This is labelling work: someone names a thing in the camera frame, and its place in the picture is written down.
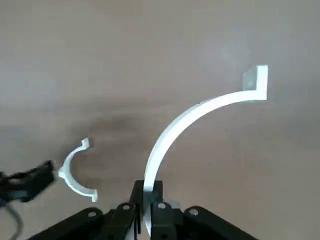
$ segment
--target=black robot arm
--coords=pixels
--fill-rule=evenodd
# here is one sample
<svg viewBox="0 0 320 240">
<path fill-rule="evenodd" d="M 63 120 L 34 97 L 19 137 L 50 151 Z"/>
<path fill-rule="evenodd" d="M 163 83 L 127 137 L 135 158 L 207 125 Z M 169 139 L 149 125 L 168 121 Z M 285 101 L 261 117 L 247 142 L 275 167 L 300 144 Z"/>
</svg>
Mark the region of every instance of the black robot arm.
<svg viewBox="0 0 320 240">
<path fill-rule="evenodd" d="M 53 166 L 46 162 L 28 172 L 1 175 L 0 197 L 28 202 L 54 181 Z M 131 196 L 103 213 L 86 208 L 31 236 L 29 240 L 137 240 L 144 214 L 143 180 L 134 183 Z M 181 211 L 178 204 L 163 198 L 163 182 L 156 181 L 151 196 L 152 240 L 257 240 L 248 233 L 200 206 Z"/>
</svg>

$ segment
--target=white curved plastic piece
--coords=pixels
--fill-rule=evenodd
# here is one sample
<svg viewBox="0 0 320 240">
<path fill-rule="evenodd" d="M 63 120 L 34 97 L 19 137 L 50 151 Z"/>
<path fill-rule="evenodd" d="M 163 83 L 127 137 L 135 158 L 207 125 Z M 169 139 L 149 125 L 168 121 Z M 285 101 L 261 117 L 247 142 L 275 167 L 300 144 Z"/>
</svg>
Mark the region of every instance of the white curved plastic piece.
<svg viewBox="0 0 320 240">
<path fill-rule="evenodd" d="M 62 167 L 59 169 L 59 177 L 63 178 L 65 183 L 77 194 L 91 197 L 92 202 L 96 202 L 98 199 L 98 191 L 96 189 L 89 189 L 84 186 L 81 186 L 71 175 L 70 172 L 70 163 L 73 159 L 74 155 L 77 152 L 87 150 L 90 147 L 89 139 L 85 138 L 81 140 L 81 146 L 77 147 L 75 150 L 69 153 L 69 155 L 65 158 Z"/>
<path fill-rule="evenodd" d="M 202 116 L 218 108 L 246 101 L 267 100 L 268 90 L 268 66 L 256 66 L 256 89 L 229 93 L 207 101 L 203 101 L 178 116 L 160 135 L 156 141 L 144 173 L 144 220 L 149 235 L 151 235 L 150 194 L 153 191 L 156 175 L 160 164 L 177 137 L 191 124 Z"/>
</svg>

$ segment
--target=large white arc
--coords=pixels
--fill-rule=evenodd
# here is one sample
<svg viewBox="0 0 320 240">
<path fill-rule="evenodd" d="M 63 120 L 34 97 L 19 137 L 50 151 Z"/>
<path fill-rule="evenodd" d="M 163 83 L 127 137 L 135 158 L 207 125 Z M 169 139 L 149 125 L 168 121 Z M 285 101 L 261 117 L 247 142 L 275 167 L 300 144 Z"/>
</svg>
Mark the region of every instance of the large white arc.
<svg viewBox="0 0 320 240">
<path fill-rule="evenodd" d="M 259 101 L 267 99 L 268 66 L 257 66 L 256 90 L 238 91 L 203 101 L 178 116 L 160 135 L 156 141 L 144 173 L 144 220 L 149 235 L 151 234 L 150 193 L 153 191 L 156 175 L 160 164 L 172 143 L 191 124 L 202 116 L 218 108 L 245 101 Z"/>
</svg>

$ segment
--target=black cable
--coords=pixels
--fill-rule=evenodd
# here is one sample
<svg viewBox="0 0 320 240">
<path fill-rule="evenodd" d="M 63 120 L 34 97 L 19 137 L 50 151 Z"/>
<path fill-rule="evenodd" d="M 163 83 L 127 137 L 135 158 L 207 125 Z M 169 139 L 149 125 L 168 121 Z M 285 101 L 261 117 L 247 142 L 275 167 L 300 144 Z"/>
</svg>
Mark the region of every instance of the black cable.
<svg viewBox="0 0 320 240">
<path fill-rule="evenodd" d="M 0 206 L 3 206 L 4 209 L 10 214 L 10 216 L 14 219 L 16 223 L 15 233 L 9 238 L 9 240 L 17 240 L 18 237 L 22 233 L 22 229 L 24 228 L 24 223 L 22 221 L 21 216 L 17 211 L 6 201 L 0 198 Z"/>
</svg>

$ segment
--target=small white c-shaped piece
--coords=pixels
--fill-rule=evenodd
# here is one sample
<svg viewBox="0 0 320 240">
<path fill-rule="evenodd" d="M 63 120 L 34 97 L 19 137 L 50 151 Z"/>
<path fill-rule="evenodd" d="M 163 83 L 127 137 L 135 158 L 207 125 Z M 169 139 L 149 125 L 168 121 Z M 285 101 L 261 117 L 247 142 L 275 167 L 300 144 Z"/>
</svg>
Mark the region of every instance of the small white c-shaped piece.
<svg viewBox="0 0 320 240">
<path fill-rule="evenodd" d="M 70 172 L 70 163 L 73 159 L 74 155 L 77 152 L 87 150 L 90 147 L 89 139 L 85 138 L 81 140 L 81 146 L 77 147 L 75 150 L 69 153 L 69 155 L 65 158 L 62 167 L 59 169 L 59 177 L 63 178 L 65 183 L 77 194 L 91 197 L 92 202 L 96 202 L 98 199 L 98 191 L 96 189 L 89 189 L 84 186 L 81 186 L 71 175 Z"/>
</svg>

